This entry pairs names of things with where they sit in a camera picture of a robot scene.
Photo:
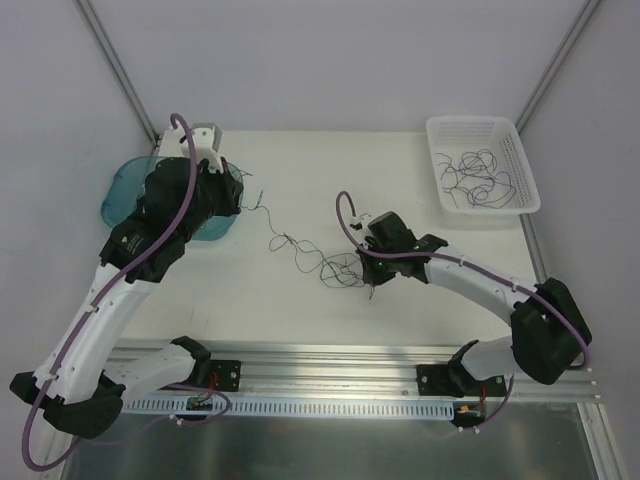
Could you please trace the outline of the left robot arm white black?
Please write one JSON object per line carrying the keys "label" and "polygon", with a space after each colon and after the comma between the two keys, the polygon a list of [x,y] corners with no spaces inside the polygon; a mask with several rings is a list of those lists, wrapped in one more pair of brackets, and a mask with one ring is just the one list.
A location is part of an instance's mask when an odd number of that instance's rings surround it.
{"label": "left robot arm white black", "polygon": [[56,430],[81,439],[103,434],[123,407],[172,384],[209,384],[211,355],[188,336],[129,367],[105,364],[125,327],[186,245],[215,218],[233,222],[244,185],[237,168],[203,159],[161,159],[99,253],[91,289],[63,339],[10,390]]}

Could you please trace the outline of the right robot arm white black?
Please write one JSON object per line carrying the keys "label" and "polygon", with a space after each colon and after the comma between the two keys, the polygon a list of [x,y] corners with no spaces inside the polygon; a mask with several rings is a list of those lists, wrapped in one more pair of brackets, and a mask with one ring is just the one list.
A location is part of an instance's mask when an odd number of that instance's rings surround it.
{"label": "right robot arm white black", "polygon": [[413,278],[464,297],[509,327],[506,337],[467,342],[428,374],[434,391],[461,398],[493,377],[515,373],[552,385],[565,371],[584,365],[592,333],[563,282],[523,282],[467,260],[440,237],[416,237],[392,211],[369,223],[352,219],[349,226],[357,234],[366,284],[381,286],[397,275]]}

